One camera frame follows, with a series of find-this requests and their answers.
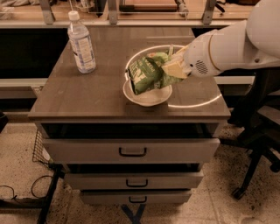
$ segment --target chair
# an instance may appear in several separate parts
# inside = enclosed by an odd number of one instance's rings
[[[273,153],[280,152],[280,97],[271,96],[280,89],[280,68],[255,70],[255,81],[250,91],[234,107],[228,123],[244,127],[237,140],[220,139],[222,144],[252,150],[251,163],[241,187],[233,191],[240,199],[247,190],[261,156],[271,163],[273,172],[280,171],[280,159]]]

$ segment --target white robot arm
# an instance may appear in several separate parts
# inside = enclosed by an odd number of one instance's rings
[[[248,20],[198,36],[184,54],[191,75],[280,67],[280,1],[262,0]]]

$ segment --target desk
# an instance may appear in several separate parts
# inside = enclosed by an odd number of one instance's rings
[[[158,45],[186,45],[182,27],[91,27],[97,68],[78,72],[70,45],[29,117],[65,181],[88,204],[183,203],[203,178],[230,117],[214,78],[172,85],[145,108],[123,94],[127,61]]]

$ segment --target plastic bottle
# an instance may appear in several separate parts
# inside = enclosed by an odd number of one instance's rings
[[[78,11],[71,10],[68,16],[70,19],[68,36],[77,67],[83,74],[91,73],[95,70],[96,63],[88,28],[80,22]]]

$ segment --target gray drawer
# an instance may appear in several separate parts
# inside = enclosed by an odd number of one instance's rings
[[[80,190],[121,190],[121,189],[191,189],[200,184],[203,172],[168,173],[89,173],[65,176],[65,181]]]
[[[195,139],[44,139],[55,163],[160,164],[209,162],[218,138]]]
[[[185,203],[190,191],[141,191],[141,192],[81,192],[85,204],[155,204]]]

